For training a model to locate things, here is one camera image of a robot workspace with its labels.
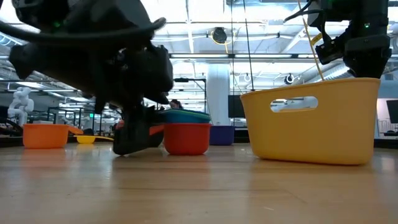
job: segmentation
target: yellow bowl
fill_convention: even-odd
[[[77,142],[80,144],[93,144],[96,138],[113,141],[113,138],[107,138],[102,136],[75,136],[75,137],[77,138]]]

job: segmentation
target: white pillar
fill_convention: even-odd
[[[229,65],[211,64],[207,75],[207,113],[214,125],[229,125]]]

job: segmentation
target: yellow plastic basket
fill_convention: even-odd
[[[253,153],[263,159],[359,165],[373,155],[380,80],[353,78],[241,96]],[[314,109],[273,112],[281,98],[314,96]]]

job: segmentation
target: wooden table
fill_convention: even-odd
[[[0,149],[0,223],[398,223],[398,151],[366,166],[256,159],[247,144],[205,156],[111,145]]]

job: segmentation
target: basket handle hole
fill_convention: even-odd
[[[318,99],[314,96],[275,99],[271,101],[270,107],[275,113],[310,111],[318,107]]]

